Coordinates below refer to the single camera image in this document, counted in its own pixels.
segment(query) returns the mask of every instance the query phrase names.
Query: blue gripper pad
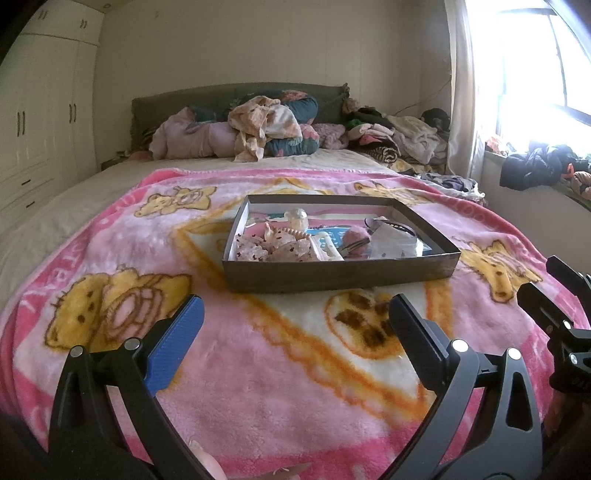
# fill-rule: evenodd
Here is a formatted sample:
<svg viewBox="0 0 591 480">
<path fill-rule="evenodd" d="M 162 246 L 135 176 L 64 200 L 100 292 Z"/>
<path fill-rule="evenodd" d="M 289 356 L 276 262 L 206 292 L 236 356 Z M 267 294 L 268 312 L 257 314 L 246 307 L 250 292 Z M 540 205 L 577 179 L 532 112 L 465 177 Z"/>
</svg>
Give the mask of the blue gripper pad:
<svg viewBox="0 0 591 480">
<path fill-rule="evenodd" d="M 203 326 L 204 317 L 203 300 L 191 296 L 150 352 L 144 384 L 152 396 L 170 385 L 178 366 Z"/>
</svg>

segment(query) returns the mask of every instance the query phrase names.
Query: cabinet door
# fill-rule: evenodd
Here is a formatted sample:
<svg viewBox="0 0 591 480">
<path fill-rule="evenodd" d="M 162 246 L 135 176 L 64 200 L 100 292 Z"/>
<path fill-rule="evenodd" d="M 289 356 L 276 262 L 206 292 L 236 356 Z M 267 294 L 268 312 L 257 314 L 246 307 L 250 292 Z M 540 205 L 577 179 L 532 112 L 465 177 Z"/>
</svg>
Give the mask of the cabinet door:
<svg viewBox="0 0 591 480">
<path fill-rule="evenodd" d="M 27 45 L 23 37 L 19 36 L 0 65 L 0 180 L 22 170 L 18 140 L 19 121 L 22 121 L 22 81 L 26 67 Z"/>
<path fill-rule="evenodd" d="M 50 86 L 50 171 L 59 191 L 78 182 L 74 157 L 74 68 L 78 42 L 53 38 Z"/>
<path fill-rule="evenodd" d="M 31 167 L 48 160 L 50 137 L 50 87 L 58 38 L 22 35 L 27 68 L 22 83 L 19 162 Z"/>
<path fill-rule="evenodd" d="M 48 0 L 29 20 L 23 32 L 72 40 L 92 39 L 93 43 L 97 43 L 96 18 L 100 18 L 100 32 L 103 14 L 99 11 L 70 0 Z"/>
<path fill-rule="evenodd" d="M 74 121 L 72 125 L 80 181 L 98 171 L 92 122 L 92 90 L 95 78 L 96 50 L 97 47 L 94 45 L 79 42 L 74 70 Z"/>
</svg>

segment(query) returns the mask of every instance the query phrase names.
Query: drawer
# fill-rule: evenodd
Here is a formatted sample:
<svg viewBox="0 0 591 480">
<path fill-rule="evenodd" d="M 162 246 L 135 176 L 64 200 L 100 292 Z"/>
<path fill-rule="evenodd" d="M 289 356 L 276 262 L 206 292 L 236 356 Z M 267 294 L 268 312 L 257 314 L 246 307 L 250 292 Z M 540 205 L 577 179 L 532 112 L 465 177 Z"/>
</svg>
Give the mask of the drawer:
<svg viewBox="0 0 591 480">
<path fill-rule="evenodd" d="M 0 210 L 0 234 L 9 228 L 23 223 L 39 210 L 54 195 L 54 181 L 48 181 L 38 188 L 17 198 L 6 208 Z"/>
<path fill-rule="evenodd" d="M 42 163 L 0 183 L 0 209 L 51 180 L 49 165 Z"/>
<path fill-rule="evenodd" d="M 22 32 L 98 45 L 103 17 L 103 13 L 77 2 L 48 0 L 39 7 Z"/>
</svg>

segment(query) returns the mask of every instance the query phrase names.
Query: electrical cord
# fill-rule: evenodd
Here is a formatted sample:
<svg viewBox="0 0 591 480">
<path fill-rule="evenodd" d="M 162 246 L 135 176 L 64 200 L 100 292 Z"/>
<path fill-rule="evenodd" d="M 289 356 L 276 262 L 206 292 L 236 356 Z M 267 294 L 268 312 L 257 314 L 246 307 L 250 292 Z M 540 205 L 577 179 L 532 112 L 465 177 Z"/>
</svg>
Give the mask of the electrical cord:
<svg viewBox="0 0 591 480">
<path fill-rule="evenodd" d="M 451 82 L 452 82 L 452 76 L 450 75 L 449 80 L 438 91 L 436 91 L 435 93 L 432 93 L 431 95 L 429 95 L 426 98 L 423 98 L 423 99 L 419 100 L 417 103 L 414 103 L 412 105 L 409 105 L 409 106 L 404 107 L 403 109 L 401 109 L 398 112 L 396 112 L 393 116 L 398 116 L 398 114 L 400 112 L 404 112 L 405 110 L 407 110 L 407 109 L 409 109 L 409 108 L 411 108 L 413 106 L 420 105 L 421 103 L 425 103 L 425 102 L 430 102 L 431 100 L 435 100 L 435 98 L 437 98 L 437 96 L 443 91 L 443 89 L 447 85 L 449 85 Z"/>
</svg>

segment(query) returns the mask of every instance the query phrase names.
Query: beige bed sheet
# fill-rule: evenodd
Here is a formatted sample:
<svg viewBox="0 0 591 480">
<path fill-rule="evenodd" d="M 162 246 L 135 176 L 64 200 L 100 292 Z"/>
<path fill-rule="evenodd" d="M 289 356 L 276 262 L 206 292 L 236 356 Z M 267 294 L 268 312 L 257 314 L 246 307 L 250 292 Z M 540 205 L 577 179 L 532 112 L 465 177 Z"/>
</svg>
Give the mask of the beige bed sheet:
<svg viewBox="0 0 591 480">
<path fill-rule="evenodd" d="M 33 217 L 0 240 L 0 310 L 20 284 L 62 243 L 131 187 L 159 168 L 192 171 L 249 168 L 356 170 L 392 174 L 376 161 L 349 150 L 318 150 L 313 155 L 263 158 L 233 163 L 232 158 L 123 162 L 71 189 L 43 206 Z"/>
</svg>

